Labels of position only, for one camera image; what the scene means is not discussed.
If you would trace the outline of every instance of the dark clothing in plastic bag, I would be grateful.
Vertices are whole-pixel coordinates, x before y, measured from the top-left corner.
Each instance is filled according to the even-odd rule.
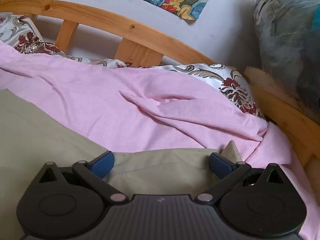
[[[263,70],[320,121],[320,0],[257,0]]]

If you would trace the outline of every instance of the pink bed sheet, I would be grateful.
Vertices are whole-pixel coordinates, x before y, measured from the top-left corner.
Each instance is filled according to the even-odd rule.
[[[221,149],[234,140],[253,167],[281,164],[307,206],[300,235],[320,238],[320,208],[287,137],[192,76],[23,55],[0,41],[0,89],[5,88],[115,152]]]

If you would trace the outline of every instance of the gray ribbed panel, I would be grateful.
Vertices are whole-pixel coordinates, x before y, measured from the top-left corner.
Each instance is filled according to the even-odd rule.
[[[198,205],[188,195],[136,195],[113,206],[91,231],[70,240],[258,240],[228,227],[211,206]],[[280,238],[301,240],[297,235]],[[38,240],[26,236],[24,240]]]

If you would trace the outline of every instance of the transparent plastic wrap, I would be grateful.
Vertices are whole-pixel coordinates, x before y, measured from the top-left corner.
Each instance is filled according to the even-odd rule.
[[[263,70],[320,123],[320,0],[257,0]]]

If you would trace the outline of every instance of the beige fabric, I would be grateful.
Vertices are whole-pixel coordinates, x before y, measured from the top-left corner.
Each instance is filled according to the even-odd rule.
[[[229,144],[223,155],[238,161],[240,155],[234,143]],[[67,129],[32,103],[0,90],[0,239],[17,240],[23,236],[15,215],[16,205],[45,162],[71,166],[78,160],[92,160],[106,150]],[[218,180],[208,167],[208,156],[213,151],[115,153],[115,167],[105,179],[129,196],[194,196]]]

